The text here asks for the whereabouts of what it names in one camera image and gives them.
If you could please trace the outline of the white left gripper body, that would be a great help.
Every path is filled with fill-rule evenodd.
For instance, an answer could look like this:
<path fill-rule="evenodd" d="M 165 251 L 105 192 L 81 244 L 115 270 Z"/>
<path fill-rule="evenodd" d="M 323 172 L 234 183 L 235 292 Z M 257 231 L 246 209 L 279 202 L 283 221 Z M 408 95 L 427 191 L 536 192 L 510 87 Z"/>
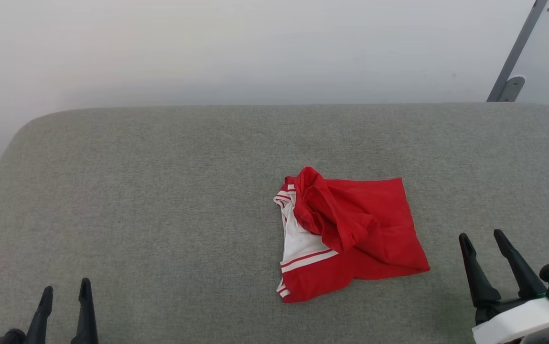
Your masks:
<path fill-rule="evenodd" d="M 0 344 L 23 344 L 26 334 L 20 329 L 10 329 L 0 337 Z"/>

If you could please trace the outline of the grey metal post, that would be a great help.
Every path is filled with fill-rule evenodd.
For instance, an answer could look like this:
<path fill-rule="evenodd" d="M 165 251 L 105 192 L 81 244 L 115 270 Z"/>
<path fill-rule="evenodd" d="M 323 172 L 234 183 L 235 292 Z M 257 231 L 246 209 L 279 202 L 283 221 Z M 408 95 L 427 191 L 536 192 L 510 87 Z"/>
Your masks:
<path fill-rule="evenodd" d="M 537 22 L 539 21 L 541 14 L 547 7 L 548 1 L 549 0 L 534 0 L 533 6 L 530 12 L 528 13 L 526 21 L 523 24 L 523 27 L 520 30 L 519 35 L 517 35 L 516 41 L 513 44 L 512 49 L 508 54 L 508 57 L 506 58 L 506 61 L 501 68 L 501 71 L 499 72 L 499 75 L 495 81 L 495 84 L 491 89 L 491 92 L 486 100 L 487 102 L 497 102 L 497 98 L 501 93 L 502 88 L 504 87 L 506 82 L 510 78 L 516 76 L 513 74 L 513 70 L 517 64 L 517 61 L 519 61 L 521 53 L 523 52 L 523 49 L 525 48 L 528 42 L 528 39 L 532 34 L 532 31 L 534 30 Z"/>

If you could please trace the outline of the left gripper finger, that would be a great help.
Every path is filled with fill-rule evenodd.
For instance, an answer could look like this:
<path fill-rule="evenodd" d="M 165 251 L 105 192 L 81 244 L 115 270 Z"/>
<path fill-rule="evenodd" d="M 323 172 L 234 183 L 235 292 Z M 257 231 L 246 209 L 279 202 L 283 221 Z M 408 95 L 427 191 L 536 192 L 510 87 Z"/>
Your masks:
<path fill-rule="evenodd" d="M 71 340 L 71 344 L 99 344 L 93 292 L 89 278 L 83 278 L 81 281 L 78 302 L 80 303 L 80 311 L 77 333 Z"/>
<path fill-rule="evenodd" d="M 42 293 L 37 310 L 27 332 L 27 344 L 45 344 L 48 318 L 52 312 L 53 287 L 47 286 Z"/>

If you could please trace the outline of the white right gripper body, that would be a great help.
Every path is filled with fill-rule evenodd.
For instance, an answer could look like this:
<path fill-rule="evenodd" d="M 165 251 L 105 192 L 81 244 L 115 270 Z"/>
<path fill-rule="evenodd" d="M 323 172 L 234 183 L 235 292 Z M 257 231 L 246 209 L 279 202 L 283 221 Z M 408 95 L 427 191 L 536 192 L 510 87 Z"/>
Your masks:
<path fill-rule="evenodd" d="M 476 344 L 549 344 L 549 299 L 527 301 L 473 327 Z"/>

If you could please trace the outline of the red and white shirt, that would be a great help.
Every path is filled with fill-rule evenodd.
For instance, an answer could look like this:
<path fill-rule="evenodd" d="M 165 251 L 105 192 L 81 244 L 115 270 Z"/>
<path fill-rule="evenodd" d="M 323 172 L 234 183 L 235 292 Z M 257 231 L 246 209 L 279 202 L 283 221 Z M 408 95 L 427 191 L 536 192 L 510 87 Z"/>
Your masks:
<path fill-rule="evenodd" d="M 310 166 L 274 196 L 283 224 L 284 303 L 307 302 L 355 280 L 430 270 L 401 178 L 326 179 Z"/>

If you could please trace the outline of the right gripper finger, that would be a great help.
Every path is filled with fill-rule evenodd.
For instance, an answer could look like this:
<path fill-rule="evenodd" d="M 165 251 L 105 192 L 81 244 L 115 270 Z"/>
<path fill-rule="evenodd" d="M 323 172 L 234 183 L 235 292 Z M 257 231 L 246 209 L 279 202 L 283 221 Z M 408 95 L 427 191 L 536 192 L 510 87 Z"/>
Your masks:
<path fill-rule="evenodd" d="M 504 232 L 495 229 L 494 237 L 501 254 L 507 259 L 516 279 L 519 298 L 535 299 L 545 296 L 547 287 L 528 265 L 521 253 L 512 245 Z"/>
<path fill-rule="evenodd" d="M 463 257 L 467 283 L 473 306 L 476 309 L 501 300 L 501 294 L 494 288 L 477 261 L 476 250 L 466 233 L 460 233 L 459 243 Z"/>

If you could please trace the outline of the grey metal post bracket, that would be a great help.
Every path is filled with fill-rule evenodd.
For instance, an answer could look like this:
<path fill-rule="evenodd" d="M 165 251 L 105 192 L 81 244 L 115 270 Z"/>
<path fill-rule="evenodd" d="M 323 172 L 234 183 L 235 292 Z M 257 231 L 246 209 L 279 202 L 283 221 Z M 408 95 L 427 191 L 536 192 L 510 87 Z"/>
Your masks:
<path fill-rule="evenodd" d="M 526 80 L 523 76 L 510 78 L 502 88 L 502 91 L 497 98 L 497 102 L 515 102 L 523 89 L 525 82 Z"/>

